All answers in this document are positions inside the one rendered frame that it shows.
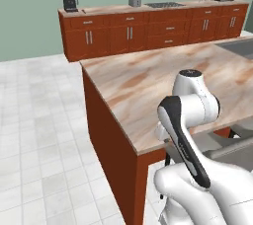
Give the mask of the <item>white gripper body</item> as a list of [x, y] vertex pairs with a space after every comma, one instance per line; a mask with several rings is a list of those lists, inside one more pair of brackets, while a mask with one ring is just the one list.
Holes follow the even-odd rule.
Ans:
[[161, 122], [157, 123], [154, 130], [154, 134], [159, 141], [165, 142], [170, 138], [170, 135], [168, 134]]

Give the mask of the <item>red-brown island cabinet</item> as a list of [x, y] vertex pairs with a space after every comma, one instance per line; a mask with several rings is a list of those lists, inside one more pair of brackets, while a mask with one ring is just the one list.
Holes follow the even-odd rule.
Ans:
[[148, 166], [162, 161], [165, 150], [138, 155], [85, 68], [82, 76], [93, 147], [126, 225], [142, 225]]

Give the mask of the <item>grey stool with black legs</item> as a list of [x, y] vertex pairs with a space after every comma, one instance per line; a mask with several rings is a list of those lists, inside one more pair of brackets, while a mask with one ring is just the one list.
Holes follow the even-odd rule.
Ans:
[[232, 204], [253, 201], [253, 130], [240, 130], [238, 138], [225, 138], [214, 133], [197, 134], [194, 141], [213, 164], [222, 166], [212, 175], [214, 198]]

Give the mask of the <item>red-brown base cupboard run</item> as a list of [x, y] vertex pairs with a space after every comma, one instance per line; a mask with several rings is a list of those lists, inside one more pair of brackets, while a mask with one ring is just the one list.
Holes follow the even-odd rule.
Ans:
[[128, 6], [58, 11], [63, 50], [70, 62], [190, 43], [237, 38], [245, 1], [187, 2], [180, 7]]

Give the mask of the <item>grey sink basin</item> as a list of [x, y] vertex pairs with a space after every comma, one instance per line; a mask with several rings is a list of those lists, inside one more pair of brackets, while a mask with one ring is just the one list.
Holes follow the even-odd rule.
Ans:
[[253, 38], [218, 43], [217, 46], [253, 60]]

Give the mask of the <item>grey hob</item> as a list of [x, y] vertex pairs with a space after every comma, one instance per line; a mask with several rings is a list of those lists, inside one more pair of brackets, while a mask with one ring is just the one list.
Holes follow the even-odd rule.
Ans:
[[184, 4], [180, 4], [177, 2], [159, 2], [159, 3], [146, 3], [144, 4], [151, 8], [175, 8], [185, 6]]

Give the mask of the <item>black coffee machine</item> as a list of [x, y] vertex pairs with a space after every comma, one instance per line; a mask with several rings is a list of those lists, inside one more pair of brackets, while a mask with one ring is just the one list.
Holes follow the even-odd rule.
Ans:
[[77, 3], [78, 0], [63, 0], [63, 8], [66, 12], [77, 12]]

